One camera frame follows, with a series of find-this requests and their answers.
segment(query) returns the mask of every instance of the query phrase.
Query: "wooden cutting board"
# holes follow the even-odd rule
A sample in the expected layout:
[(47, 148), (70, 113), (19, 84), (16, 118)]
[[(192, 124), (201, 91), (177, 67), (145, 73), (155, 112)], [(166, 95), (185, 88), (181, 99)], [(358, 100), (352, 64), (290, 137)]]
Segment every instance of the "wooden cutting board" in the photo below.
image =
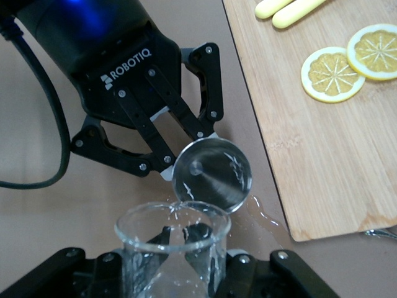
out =
[(366, 80), (348, 101), (325, 104), (304, 92), (300, 70), (363, 27), (397, 24), (397, 1), (328, 0), (284, 30), (256, 19), (259, 2), (223, 0), (292, 237), (396, 225), (397, 80)]

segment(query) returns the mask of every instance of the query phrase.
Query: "lemon slice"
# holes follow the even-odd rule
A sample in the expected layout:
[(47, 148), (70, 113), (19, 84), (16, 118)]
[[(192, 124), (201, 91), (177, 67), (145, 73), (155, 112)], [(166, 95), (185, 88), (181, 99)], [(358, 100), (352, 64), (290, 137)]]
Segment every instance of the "lemon slice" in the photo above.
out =
[(397, 26), (371, 25), (347, 45), (347, 59), (358, 73), (375, 80), (397, 78)]
[(304, 62), (301, 80), (305, 91), (322, 102), (341, 102), (356, 94), (365, 77), (356, 73), (348, 64), (346, 49), (322, 48)]

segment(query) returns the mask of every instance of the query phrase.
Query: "clear glass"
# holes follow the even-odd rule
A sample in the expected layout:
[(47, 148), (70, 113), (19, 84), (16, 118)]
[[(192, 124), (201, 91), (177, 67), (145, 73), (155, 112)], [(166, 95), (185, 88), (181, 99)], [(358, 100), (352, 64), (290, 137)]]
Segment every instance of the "clear glass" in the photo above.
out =
[(172, 186), (182, 202), (203, 201), (230, 214), (242, 206), (251, 190), (251, 166), (231, 141), (200, 138), (187, 145), (176, 159)]
[(117, 220), (127, 298), (213, 297), (226, 273), (228, 214), (204, 202), (149, 203)]

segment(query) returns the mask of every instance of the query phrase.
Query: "table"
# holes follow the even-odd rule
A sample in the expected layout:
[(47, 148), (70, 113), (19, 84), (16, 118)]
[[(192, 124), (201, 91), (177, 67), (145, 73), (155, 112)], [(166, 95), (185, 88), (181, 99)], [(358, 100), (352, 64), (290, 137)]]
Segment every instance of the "table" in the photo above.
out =
[[(254, 179), (247, 203), (231, 216), (228, 248), (244, 249), (262, 260), (268, 260), (269, 253), (280, 247), (291, 249), (341, 297), (394, 298), (397, 246), (392, 240), (361, 233), (300, 243), (290, 237), (223, 3), (142, 3), (161, 31), (180, 47), (208, 41), (220, 47), (225, 117), (215, 130), (245, 152)], [(84, 120), (78, 94), (29, 35), (25, 37), (52, 78), (74, 135)], [(18, 179), (21, 172), (32, 173), (30, 167), (48, 174), (56, 169), (59, 159), (51, 112), (12, 45), (0, 42), (0, 178)], [(187, 71), (183, 75), (182, 97), (197, 111), (198, 81)], [(189, 139), (173, 120), (164, 116), (158, 121), (173, 150), (188, 144)], [(129, 130), (112, 125), (106, 129), (116, 145), (146, 148)], [(71, 156), (66, 175), (51, 187), (0, 189), (0, 291), (64, 247), (84, 248), (89, 258), (120, 247), (113, 228), (119, 216), (143, 202), (174, 199), (172, 186), (157, 173), (140, 179), (76, 155)]]

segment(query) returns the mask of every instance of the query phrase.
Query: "spilled water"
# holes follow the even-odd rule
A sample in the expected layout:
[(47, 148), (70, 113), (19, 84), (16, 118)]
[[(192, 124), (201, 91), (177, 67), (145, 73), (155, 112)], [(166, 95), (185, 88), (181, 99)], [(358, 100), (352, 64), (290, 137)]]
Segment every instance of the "spilled water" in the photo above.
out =
[(263, 205), (257, 197), (249, 196), (246, 200), (246, 208), (256, 223), (272, 234), (281, 249), (292, 250), (292, 241), (289, 232), (280, 222), (265, 213)]

